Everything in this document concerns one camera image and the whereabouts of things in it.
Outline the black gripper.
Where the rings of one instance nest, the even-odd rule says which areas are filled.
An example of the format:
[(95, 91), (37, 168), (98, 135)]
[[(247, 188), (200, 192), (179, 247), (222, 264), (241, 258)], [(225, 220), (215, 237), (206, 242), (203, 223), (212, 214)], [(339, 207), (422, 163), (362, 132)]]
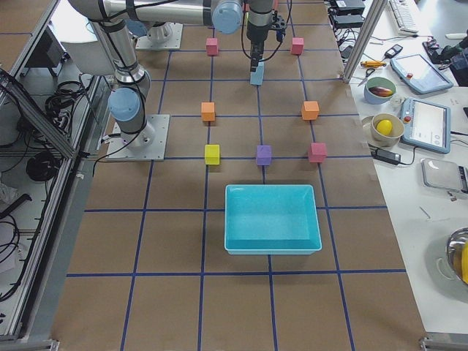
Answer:
[(274, 31), (276, 41), (282, 42), (286, 34), (286, 20), (276, 11), (258, 12), (248, 11), (247, 38), (250, 46), (250, 71), (256, 72), (259, 63), (263, 59), (264, 41), (268, 38), (269, 31)]

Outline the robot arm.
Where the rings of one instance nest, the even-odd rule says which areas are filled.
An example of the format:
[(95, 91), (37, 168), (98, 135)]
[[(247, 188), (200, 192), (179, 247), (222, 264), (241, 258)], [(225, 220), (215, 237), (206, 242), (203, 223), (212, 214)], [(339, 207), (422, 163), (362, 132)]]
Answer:
[(250, 70), (263, 57), (270, 31), (282, 42), (287, 21), (273, 8), (272, 1), (71, 1), (70, 5), (95, 23), (99, 41), (107, 45), (116, 69), (131, 75), (138, 68), (135, 49), (126, 20), (141, 23), (180, 23), (210, 26), (223, 34), (246, 29), (250, 41)]
[(131, 148), (151, 144), (154, 129), (145, 112), (149, 75), (138, 63), (125, 20), (112, 20), (103, 1), (71, 1), (70, 4), (94, 24), (99, 41), (109, 50), (118, 87), (110, 94), (107, 106), (120, 128), (122, 140)]

